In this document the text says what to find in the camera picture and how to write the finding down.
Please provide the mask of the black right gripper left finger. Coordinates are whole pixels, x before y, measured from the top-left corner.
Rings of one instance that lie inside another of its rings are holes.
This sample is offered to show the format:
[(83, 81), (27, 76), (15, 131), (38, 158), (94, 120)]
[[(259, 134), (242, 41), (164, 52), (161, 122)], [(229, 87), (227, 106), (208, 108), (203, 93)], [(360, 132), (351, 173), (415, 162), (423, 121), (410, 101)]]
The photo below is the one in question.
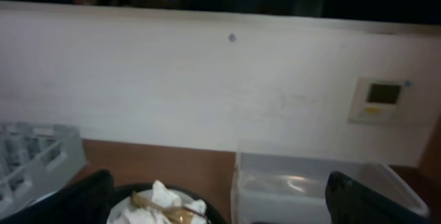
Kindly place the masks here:
[(1, 220), (1, 224), (106, 224), (113, 177), (99, 170), (82, 181)]

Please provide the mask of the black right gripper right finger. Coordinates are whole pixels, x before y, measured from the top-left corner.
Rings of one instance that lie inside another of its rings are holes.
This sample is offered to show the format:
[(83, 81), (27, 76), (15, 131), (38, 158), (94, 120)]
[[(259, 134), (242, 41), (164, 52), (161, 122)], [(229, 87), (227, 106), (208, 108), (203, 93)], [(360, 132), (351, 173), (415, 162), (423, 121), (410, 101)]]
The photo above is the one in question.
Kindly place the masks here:
[(332, 224), (431, 224), (338, 171), (329, 175), (325, 200)]

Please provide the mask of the gold snack wrapper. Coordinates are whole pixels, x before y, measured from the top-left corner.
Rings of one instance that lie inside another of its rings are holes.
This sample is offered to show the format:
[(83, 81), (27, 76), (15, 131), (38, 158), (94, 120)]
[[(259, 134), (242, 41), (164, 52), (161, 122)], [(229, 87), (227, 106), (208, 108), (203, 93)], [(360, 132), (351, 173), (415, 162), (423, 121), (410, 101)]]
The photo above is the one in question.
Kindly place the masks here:
[(171, 223), (185, 224), (191, 223), (195, 216), (202, 218), (206, 223), (211, 221), (203, 214), (191, 210), (188, 207), (161, 207), (147, 198), (139, 196), (136, 192), (132, 192), (131, 202), (138, 208), (152, 208), (162, 213)]

